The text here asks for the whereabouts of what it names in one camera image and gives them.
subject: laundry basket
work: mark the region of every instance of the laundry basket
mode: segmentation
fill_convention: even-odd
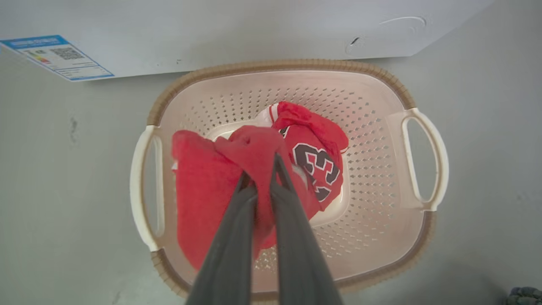
[[[348,136],[341,194],[310,221],[341,292],[376,284],[412,266],[427,246],[435,211],[448,184],[448,157],[431,121],[406,88],[386,70],[360,62],[286,60],[240,63],[186,74],[156,100],[134,152],[130,176],[132,212],[160,277],[185,297],[197,271],[177,242],[171,137],[186,129],[203,137],[228,137],[282,100],[303,105],[337,123]],[[420,197],[407,121],[427,134],[436,161],[428,200]],[[151,230],[143,200],[143,168],[154,143],[158,229]],[[253,301],[278,297],[276,249],[254,263]]]

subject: basket rim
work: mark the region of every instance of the basket rim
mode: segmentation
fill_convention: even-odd
[[[159,126],[167,106],[179,92],[192,84],[219,77],[273,71],[339,71],[369,75],[382,81],[392,89],[405,110],[416,107],[412,96],[397,77],[370,63],[324,59],[257,61],[209,67],[183,75],[158,96],[147,118],[147,125]],[[378,284],[413,267],[433,237],[435,222],[435,212],[424,212],[422,228],[418,238],[413,247],[403,257],[370,272],[335,281],[340,292],[348,293]],[[165,254],[165,250],[160,249],[151,252],[151,259],[158,274],[171,290],[181,297],[187,297],[191,285],[175,272]],[[279,293],[277,291],[252,293],[253,303],[276,303],[278,297]]]

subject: blue and white sticker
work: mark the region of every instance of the blue and white sticker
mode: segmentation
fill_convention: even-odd
[[[0,43],[70,81],[114,77],[60,35],[0,40]]]

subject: red towel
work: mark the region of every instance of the red towel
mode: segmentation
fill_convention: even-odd
[[[229,139],[219,137],[216,142],[185,130],[173,136],[172,153],[178,162],[177,238],[187,259],[198,270],[243,170],[258,190],[254,257],[260,249],[276,244],[269,197],[275,153],[283,157],[309,219],[340,194],[340,151],[348,146],[340,127],[295,104],[281,102],[269,109],[272,128],[243,126]],[[292,162],[305,170],[308,187],[292,171]]]

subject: gray floor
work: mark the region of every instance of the gray floor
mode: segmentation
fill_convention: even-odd
[[[497,0],[415,56],[370,60],[436,124],[451,175],[419,264],[347,304],[495,304],[542,287],[541,13],[538,0]],[[176,77],[71,84],[0,54],[1,304],[183,302],[154,271],[128,198],[147,113]],[[414,138],[428,188],[431,154]]]

